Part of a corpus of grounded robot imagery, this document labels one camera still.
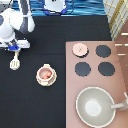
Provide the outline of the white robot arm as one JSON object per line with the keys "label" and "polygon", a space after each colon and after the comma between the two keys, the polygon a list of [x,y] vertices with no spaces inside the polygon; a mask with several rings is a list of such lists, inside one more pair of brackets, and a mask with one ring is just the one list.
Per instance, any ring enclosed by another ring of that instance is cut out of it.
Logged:
{"label": "white robot arm", "polygon": [[[18,11],[7,8],[0,13],[0,48],[7,48],[9,51],[29,48],[30,43],[26,39],[18,40],[15,31],[28,34],[35,28],[30,0],[17,1]],[[63,13],[66,10],[66,0],[44,0],[42,10],[46,14]]]}

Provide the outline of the blue and white gripper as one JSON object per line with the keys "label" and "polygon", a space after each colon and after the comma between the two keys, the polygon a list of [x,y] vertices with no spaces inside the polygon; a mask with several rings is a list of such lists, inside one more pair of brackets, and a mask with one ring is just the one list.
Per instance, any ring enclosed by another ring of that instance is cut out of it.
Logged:
{"label": "blue and white gripper", "polygon": [[8,51],[19,51],[19,50],[20,50],[20,48],[18,47],[17,44],[8,46]]}

